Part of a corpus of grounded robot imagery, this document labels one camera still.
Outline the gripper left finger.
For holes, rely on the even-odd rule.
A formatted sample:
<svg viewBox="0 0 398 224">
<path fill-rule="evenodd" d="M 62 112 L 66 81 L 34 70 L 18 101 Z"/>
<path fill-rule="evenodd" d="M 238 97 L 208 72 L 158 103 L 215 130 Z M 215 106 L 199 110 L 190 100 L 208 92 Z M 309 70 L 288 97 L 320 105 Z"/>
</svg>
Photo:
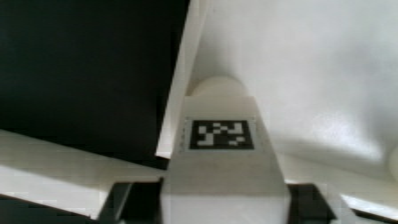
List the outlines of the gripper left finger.
<svg viewBox="0 0 398 224">
<path fill-rule="evenodd" d="M 132 186 L 132 183 L 116 183 L 112 185 L 98 215 L 100 224 L 125 224 L 123 211 L 126 208 Z"/>
</svg>

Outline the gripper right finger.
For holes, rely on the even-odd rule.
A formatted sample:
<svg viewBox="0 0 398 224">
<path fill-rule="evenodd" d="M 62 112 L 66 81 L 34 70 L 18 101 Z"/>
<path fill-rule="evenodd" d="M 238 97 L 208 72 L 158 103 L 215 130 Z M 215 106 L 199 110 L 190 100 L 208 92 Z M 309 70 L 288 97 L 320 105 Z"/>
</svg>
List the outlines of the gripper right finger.
<svg viewBox="0 0 398 224">
<path fill-rule="evenodd" d="M 354 211 L 348 207 L 336 188 L 325 183 L 317 183 L 315 186 L 320 190 L 320 194 L 324 196 L 329 208 L 336 216 L 336 219 L 331 221 L 331 224 L 356 224 L 357 216 L 354 214 Z"/>
</svg>

